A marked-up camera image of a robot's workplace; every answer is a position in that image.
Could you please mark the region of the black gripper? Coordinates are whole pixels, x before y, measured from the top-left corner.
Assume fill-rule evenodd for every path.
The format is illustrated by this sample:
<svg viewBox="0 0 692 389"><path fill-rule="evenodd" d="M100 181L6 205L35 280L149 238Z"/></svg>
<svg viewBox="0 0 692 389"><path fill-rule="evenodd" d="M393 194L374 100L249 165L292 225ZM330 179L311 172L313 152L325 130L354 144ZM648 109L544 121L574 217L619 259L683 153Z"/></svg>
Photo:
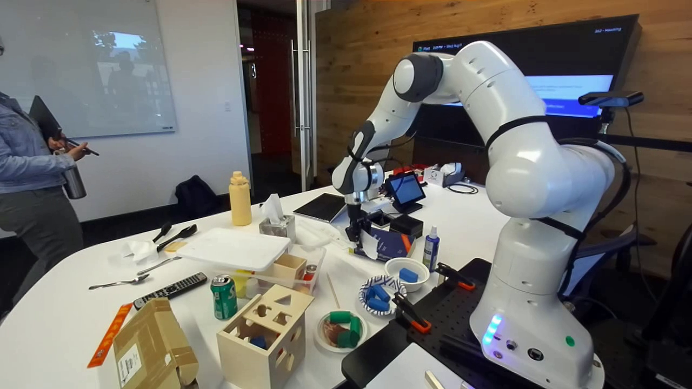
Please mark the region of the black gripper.
<svg viewBox="0 0 692 389"><path fill-rule="evenodd" d="M372 228L372 221L368 211L361 207L361 198L358 194L346 197L346 211L349 211L349 238L359 238L364 230Z"/></svg>

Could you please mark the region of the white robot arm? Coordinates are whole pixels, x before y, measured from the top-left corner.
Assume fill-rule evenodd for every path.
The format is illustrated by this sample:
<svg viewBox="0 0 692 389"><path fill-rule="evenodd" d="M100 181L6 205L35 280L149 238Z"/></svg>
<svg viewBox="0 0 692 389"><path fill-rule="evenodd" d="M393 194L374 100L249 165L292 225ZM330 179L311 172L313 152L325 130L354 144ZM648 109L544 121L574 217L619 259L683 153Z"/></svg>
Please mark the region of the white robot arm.
<svg viewBox="0 0 692 389"><path fill-rule="evenodd" d="M592 337L559 288L615 179L615 162L597 147L559 142L546 102L498 45L471 40L454 53L402 58L331 172L334 188L361 205L372 186L371 153L401 138L425 104L453 102L484 142L486 197L507 215L470 316L483 357L546 389L603 389Z"/></svg>

